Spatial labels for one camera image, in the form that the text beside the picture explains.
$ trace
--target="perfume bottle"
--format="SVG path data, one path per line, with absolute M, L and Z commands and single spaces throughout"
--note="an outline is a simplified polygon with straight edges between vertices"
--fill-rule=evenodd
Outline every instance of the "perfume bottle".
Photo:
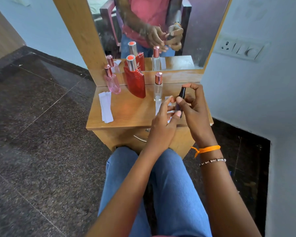
M 112 55 L 107 55 L 106 60 L 108 61 L 108 64 L 110 65 L 113 73 L 120 73 L 120 69 L 118 65 L 114 62 Z
M 160 71 L 161 70 L 159 47 L 158 46 L 153 47 L 152 70 L 153 71 Z
M 157 72 L 155 75 L 154 100 L 162 100 L 162 72 Z
M 144 53 L 137 52 L 137 47 L 136 47 L 136 42 L 131 41 L 128 43 L 128 47 L 129 47 L 129 53 L 130 55 L 134 55 L 136 58 L 136 64 L 137 64 L 137 69 L 140 71 L 144 71 L 145 70 L 145 57 L 144 57 Z
M 108 85 L 109 90 L 114 94 L 119 94 L 121 92 L 120 84 L 115 74 L 113 74 L 110 65 L 104 66 L 105 76 L 104 79 Z
M 180 94 L 179 94 L 179 96 L 182 97 L 182 99 L 185 98 L 185 89 L 186 89 L 186 87 L 182 87 L 181 91 L 180 91 Z M 176 103 L 176 105 L 175 105 L 175 112 L 176 111 L 182 111 L 182 109 L 181 109 L 181 107 L 180 107 L 180 105 L 178 103 Z
M 127 87 L 134 96 L 139 98 L 146 97 L 145 79 L 142 72 L 137 68 L 134 55 L 128 55 L 126 58 L 127 66 L 124 66 Z

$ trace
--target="wooden mirror frame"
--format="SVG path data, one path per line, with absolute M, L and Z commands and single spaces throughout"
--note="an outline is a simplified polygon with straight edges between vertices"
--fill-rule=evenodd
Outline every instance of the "wooden mirror frame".
M 106 56 L 91 15 L 87 0 L 53 0 L 72 39 L 74 40 L 97 87 L 107 86 L 104 76 Z M 203 69 L 163 70 L 164 83 L 199 82 L 205 72 L 211 53 L 232 0 L 228 1 L 222 21 Z M 144 71 L 145 84 L 154 84 L 157 71 Z M 124 73 L 117 74 L 120 85 L 126 85 Z

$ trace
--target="black spray bottle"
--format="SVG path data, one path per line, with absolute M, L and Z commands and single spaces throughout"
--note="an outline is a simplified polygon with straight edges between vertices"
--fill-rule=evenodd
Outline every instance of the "black spray bottle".
M 185 98 L 185 89 L 186 89 L 186 87 L 182 87 L 182 88 L 181 88 L 181 91 L 180 91 L 180 94 L 179 94 L 179 96 L 180 96 L 182 99 Z M 177 111 L 182 111 L 182 109 L 181 109 L 181 107 L 180 107 L 180 105 L 179 105 L 178 103 L 176 103 L 176 105 L 175 105 L 175 112 L 177 112 Z

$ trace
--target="person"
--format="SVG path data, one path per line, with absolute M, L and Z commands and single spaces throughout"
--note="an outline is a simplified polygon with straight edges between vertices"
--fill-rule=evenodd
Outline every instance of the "person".
M 160 56 L 174 56 L 181 49 L 183 29 L 181 28 L 182 0 L 115 0 L 123 20 L 121 58 L 129 53 L 128 43 L 135 41 L 138 52 L 152 57 L 153 47 L 159 46 Z M 166 25 L 171 33 L 164 32 Z
M 184 84 L 195 90 L 176 101 L 198 147 L 217 145 L 211 130 L 203 87 Z M 169 149 L 181 111 L 170 116 L 169 97 L 152 121 L 147 143 L 139 156 L 128 147 L 119 147 L 107 161 L 106 180 L 99 216 L 87 237 L 151 236 L 143 204 L 148 181 L 153 187 L 157 232 L 162 236 L 261 237 L 248 209 L 230 177 L 224 161 L 200 167 L 203 176 L 207 213 L 194 188 L 183 161 Z M 222 159 L 220 149 L 198 155 L 201 163 Z

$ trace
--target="rose gold bottle cap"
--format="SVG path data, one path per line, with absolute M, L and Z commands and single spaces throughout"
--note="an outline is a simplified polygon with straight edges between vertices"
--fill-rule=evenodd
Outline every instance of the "rose gold bottle cap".
M 157 85 L 161 85 L 162 84 L 162 72 L 157 72 L 155 75 L 155 83 Z
M 158 58 L 159 57 L 159 47 L 158 46 L 154 46 L 153 47 L 153 57 L 154 58 Z
M 112 76 L 113 76 L 113 73 L 112 73 L 112 70 L 111 70 L 110 65 L 105 65 L 105 66 L 104 66 L 104 70 L 105 70 L 105 74 L 106 74 L 108 77 L 112 77 Z
M 107 56 L 106 56 L 106 60 L 108 61 L 108 64 L 109 64 L 111 67 L 114 67 L 114 60 L 113 60 L 112 55 L 107 55 Z
M 137 70 L 137 63 L 136 63 L 136 57 L 134 55 L 128 55 L 126 57 L 127 65 L 130 71 L 136 71 Z
M 134 41 L 129 42 L 128 47 L 129 47 L 130 55 L 138 56 L 136 42 L 134 42 Z

